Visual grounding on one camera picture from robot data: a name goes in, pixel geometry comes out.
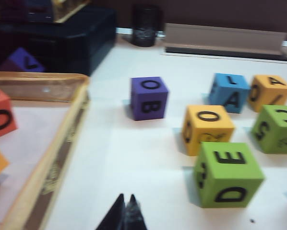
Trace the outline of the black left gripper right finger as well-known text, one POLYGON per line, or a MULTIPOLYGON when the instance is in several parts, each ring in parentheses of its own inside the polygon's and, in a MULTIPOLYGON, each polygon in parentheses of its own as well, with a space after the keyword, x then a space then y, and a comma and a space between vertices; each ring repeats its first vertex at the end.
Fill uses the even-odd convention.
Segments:
POLYGON ((125 230, 147 230, 147 226, 144 221, 140 206, 132 194, 125 209, 124 217, 124 229, 125 230))

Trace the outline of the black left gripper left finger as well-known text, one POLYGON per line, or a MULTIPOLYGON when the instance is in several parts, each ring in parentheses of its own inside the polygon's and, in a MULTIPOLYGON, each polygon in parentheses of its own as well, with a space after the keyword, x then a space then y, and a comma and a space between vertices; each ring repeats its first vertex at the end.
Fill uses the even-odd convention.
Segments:
POLYGON ((125 210, 124 194, 119 194, 96 230, 121 230, 125 210))

